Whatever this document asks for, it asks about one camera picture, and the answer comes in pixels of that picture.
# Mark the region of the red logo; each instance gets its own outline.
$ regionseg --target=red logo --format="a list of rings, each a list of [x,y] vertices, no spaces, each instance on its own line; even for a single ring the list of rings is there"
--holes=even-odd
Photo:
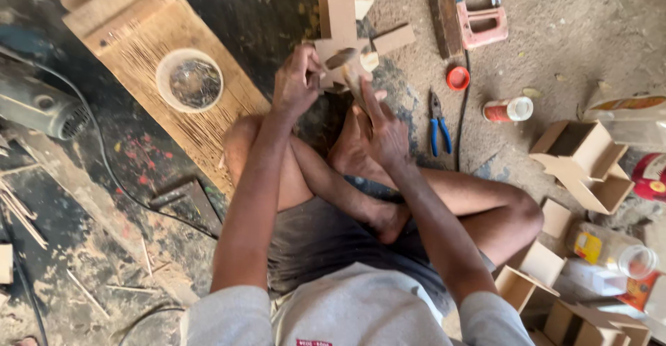
[[[333,346],[331,342],[308,341],[307,339],[296,339],[296,346]]]

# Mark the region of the electric cord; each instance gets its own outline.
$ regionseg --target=electric cord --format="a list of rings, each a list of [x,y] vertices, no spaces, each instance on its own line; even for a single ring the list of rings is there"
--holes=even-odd
[[[21,279],[21,284],[23,285],[23,290],[28,296],[30,301],[30,307],[33,308],[35,313],[35,318],[37,319],[37,326],[39,327],[39,333],[41,333],[42,345],[49,346],[49,342],[46,340],[46,330],[44,330],[44,323],[42,322],[41,315],[39,314],[39,308],[37,307],[37,299],[35,299],[35,290],[33,286],[30,285],[27,275],[23,271],[23,260],[20,259],[19,253],[16,248],[16,239],[14,238],[14,232],[9,228],[9,223],[5,219],[4,215],[0,214],[0,220],[2,220],[2,227],[5,230],[9,242],[11,243],[11,252],[14,256],[14,261],[16,262],[16,270],[19,272],[19,278]]]
[[[152,212],[152,213],[155,213],[155,214],[159,214],[159,215],[161,215],[161,216],[164,216],[164,217],[169,217],[170,219],[174,219],[174,220],[176,220],[176,221],[178,221],[178,222],[181,222],[181,223],[183,223],[183,224],[186,224],[187,226],[189,226],[189,227],[191,227],[192,229],[194,229],[194,230],[196,230],[196,231],[198,231],[198,232],[204,234],[205,236],[207,236],[207,237],[209,237],[209,238],[211,238],[211,239],[215,239],[215,240],[217,240],[217,237],[215,237],[211,232],[209,232],[209,231],[207,231],[207,230],[205,230],[205,229],[203,229],[203,228],[201,228],[201,227],[198,227],[198,226],[196,226],[196,225],[194,225],[194,224],[192,224],[192,223],[190,223],[190,222],[187,222],[187,221],[185,221],[185,220],[183,220],[183,219],[179,219],[178,217],[172,216],[171,214],[163,213],[163,212],[160,212],[160,211],[156,211],[156,210],[150,208],[149,206],[147,206],[147,205],[141,203],[137,198],[135,198],[135,197],[132,196],[129,192],[127,192],[127,189],[125,188],[125,186],[122,185],[121,181],[118,180],[118,177],[116,177],[115,172],[113,171],[113,169],[111,168],[111,165],[109,164],[109,159],[108,159],[107,156],[106,156],[106,145],[104,144],[104,136],[102,136],[102,129],[99,127],[99,124],[97,123],[97,118],[96,118],[95,115],[93,114],[93,110],[90,108],[90,105],[88,104],[88,101],[86,100],[86,98],[85,98],[85,97],[83,96],[83,94],[79,91],[79,88],[76,87],[76,86],[75,86],[75,85],[74,85],[74,84],[73,84],[68,78],[66,78],[64,75],[58,73],[58,72],[55,71],[54,69],[51,69],[50,67],[47,67],[47,66],[42,65],[42,64],[39,64],[39,63],[37,63],[37,62],[35,62],[35,61],[31,61],[31,60],[25,59],[25,58],[21,57],[20,55],[18,55],[16,52],[10,51],[10,50],[8,50],[7,48],[4,48],[3,46],[0,46],[0,53],[3,53],[3,54],[5,54],[5,55],[7,55],[7,56],[9,56],[9,57],[11,57],[11,58],[17,60],[17,61],[21,61],[21,62],[23,62],[23,63],[25,63],[25,64],[28,64],[28,65],[31,65],[31,66],[37,67],[38,69],[42,69],[42,70],[44,70],[44,71],[46,71],[46,72],[48,72],[48,73],[51,73],[51,74],[52,74],[53,76],[55,76],[56,78],[59,78],[62,82],[65,82],[65,83],[66,83],[66,84],[67,84],[67,85],[68,85],[68,86],[69,86],[69,87],[70,87],[70,88],[71,88],[71,89],[77,94],[77,96],[78,96],[79,99],[81,100],[81,103],[83,103],[83,106],[85,107],[86,111],[87,111],[88,114],[90,115],[90,119],[93,121],[93,126],[95,127],[95,132],[96,132],[96,135],[97,135],[97,139],[99,140],[100,152],[101,152],[101,154],[102,154],[102,161],[104,162],[104,167],[106,168],[106,171],[109,172],[109,176],[110,176],[111,179],[113,180],[113,183],[114,183],[118,188],[120,188],[122,194],[123,194],[125,197],[127,197],[127,198],[128,198],[130,201],[132,201],[132,203],[134,203],[135,205],[139,206],[140,208],[142,208],[142,209],[144,209],[144,210],[146,210],[146,211],[148,211],[148,212]]]
[[[460,110],[460,121],[458,122],[458,138],[455,140],[455,171],[460,172],[460,146],[462,141],[462,128],[465,122],[465,111],[467,111],[467,100],[470,98],[471,88],[471,62],[470,52],[465,50],[465,61],[467,61],[467,72],[470,74],[470,82],[465,88],[465,96],[462,98],[462,107]]]
[[[118,346],[122,346],[125,343],[125,340],[129,336],[129,334],[132,333],[132,331],[137,327],[137,325],[141,324],[142,322],[144,322],[144,320],[146,320],[147,318],[149,318],[153,315],[156,315],[156,314],[162,313],[162,312],[167,312],[167,311],[185,312],[185,310],[182,309],[182,308],[162,308],[162,309],[158,309],[158,310],[155,310],[153,312],[147,313],[146,315],[141,317],[136,323],[132,324],[132,326],[129,328],[127,333],[125,333],[125,335],[122,336],[121,342],[118,344]]]

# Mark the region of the gray t-shirt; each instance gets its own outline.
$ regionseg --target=gray t-shirt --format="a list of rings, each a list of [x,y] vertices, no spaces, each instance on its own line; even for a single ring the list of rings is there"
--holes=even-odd
[[[465,345],[533,346],[515,309],[493,293],[470,294],[459,312]],[[259,287],[216,291],[183,316],[181,345],[460,345],[441,320],[412,277],[355,263],[299,286],[272,309]]]

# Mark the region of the blue pliers handle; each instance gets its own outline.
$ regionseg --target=blue pliers handle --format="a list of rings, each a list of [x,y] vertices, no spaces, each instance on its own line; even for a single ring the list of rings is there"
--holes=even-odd
[[[439,119],[430,119],[430,125],[432,129],[432,134],[430,135],[430,146],[432,147],[432,155],[437,157],[439,151],[437,150],[437,126],[442,131],[444,136],[444,145],[446,147],[446,153],[451,154],[453,152],[453,146],[451,145],[451,136],[449,135],[449,130],[446,129],[446,124],[444,123],[444,118]]]

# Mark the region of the foot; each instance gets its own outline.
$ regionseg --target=foot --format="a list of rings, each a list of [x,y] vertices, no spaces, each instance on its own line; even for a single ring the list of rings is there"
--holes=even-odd
[[[379,242],[390,245],[398,238],[411,215],[406,204],[386,203],[369,225],[377,232]]]
[[[378,91],[375,97],[378,100],[383,99],[386,97],[386,91]],[[328,164],[342,175],[355,175],[397,188],[384,168],[366,153],[360,134],[358,121],[350,107],[344,118],[342,132],[328,154]]]

